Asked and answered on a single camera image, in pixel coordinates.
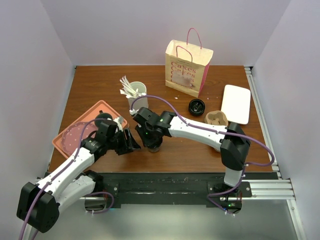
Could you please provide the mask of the dark translucent plastic cup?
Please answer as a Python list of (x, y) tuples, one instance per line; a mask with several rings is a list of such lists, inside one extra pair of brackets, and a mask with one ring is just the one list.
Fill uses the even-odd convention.
[(161, 143), (159, 144), (152, 144), (152, 145), (149, 145), (147, 147), (148, 151), (151, 152), (151, 153), (156, 153), (160, 150), (160, 147), (161, 147)]

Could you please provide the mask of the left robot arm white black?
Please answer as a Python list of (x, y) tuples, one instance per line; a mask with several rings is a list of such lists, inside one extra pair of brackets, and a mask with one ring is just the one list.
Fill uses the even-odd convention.
[(19, 239), (23, 239), (27, 226), (41, 233), (50, 230), (60, 213), (80, 197), (99, 196), (104, 184), (81, 173), (107, 151), (120, 156), (140, 149), (131, 131), (122, 128), (120, 118), (98, 117), (93, 122), (98, 129), (87, 138), (79, 136), (77, 148), (65, 162), (45, 178), (22, 187), (16, 212), (23, 221)]

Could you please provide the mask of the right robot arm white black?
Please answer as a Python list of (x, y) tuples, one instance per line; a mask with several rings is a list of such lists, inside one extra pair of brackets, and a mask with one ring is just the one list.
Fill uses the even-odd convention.
[(129, 112), (137, 123), (135, 130), (144, 147), (150, 150), (159, 148), (163, 137), (184, 138), (208, 145), (220, 153), (225, 166), (223, 192), (233, 197), (241, 190), (239, 181), (251, 142), (238, 124), (210, 125), (169, 111), (158, 115), (146, 107)]

